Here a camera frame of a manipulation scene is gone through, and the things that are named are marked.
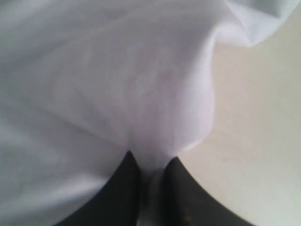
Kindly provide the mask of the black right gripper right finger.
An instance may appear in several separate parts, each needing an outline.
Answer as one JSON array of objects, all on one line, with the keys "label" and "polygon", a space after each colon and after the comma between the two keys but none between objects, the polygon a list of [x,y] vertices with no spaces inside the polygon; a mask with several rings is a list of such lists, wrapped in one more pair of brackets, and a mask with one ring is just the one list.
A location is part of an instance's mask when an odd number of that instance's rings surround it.
[{"label": "black right gripper right finger", "polygon": [[214,199],[173,158],[162,177],[162,223],[165,226],[251,226]]}]

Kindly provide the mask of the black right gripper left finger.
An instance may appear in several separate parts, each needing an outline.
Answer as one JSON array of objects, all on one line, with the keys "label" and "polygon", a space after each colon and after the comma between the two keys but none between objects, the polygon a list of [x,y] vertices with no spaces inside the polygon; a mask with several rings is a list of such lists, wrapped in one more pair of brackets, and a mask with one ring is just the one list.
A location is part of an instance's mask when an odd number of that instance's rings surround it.
[{"label": "black right gripper left finger", "polygon": [[135,226],[139,216],[141,174],[128,151],[112,177],[85,205],[58,226]]}]

